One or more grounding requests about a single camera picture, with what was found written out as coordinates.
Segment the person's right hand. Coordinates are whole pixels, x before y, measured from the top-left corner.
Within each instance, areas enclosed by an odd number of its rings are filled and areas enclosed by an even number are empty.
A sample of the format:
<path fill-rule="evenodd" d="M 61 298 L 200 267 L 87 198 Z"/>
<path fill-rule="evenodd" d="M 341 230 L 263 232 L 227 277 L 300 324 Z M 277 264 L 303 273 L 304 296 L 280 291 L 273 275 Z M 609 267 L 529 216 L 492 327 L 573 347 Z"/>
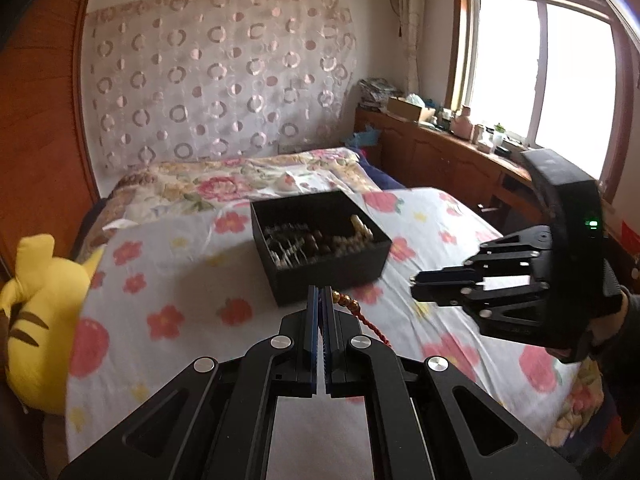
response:
<path fill-rule="evenodd" d="M 574 363 L 585 356 L 614 364 L 636 358 L 639 355 L 639 296 L 622 287 L 620 298 L 620 310 L 589 322 L 585 348 L 576 351 L 546 348 L 547 353 L 563 363 Z"/>

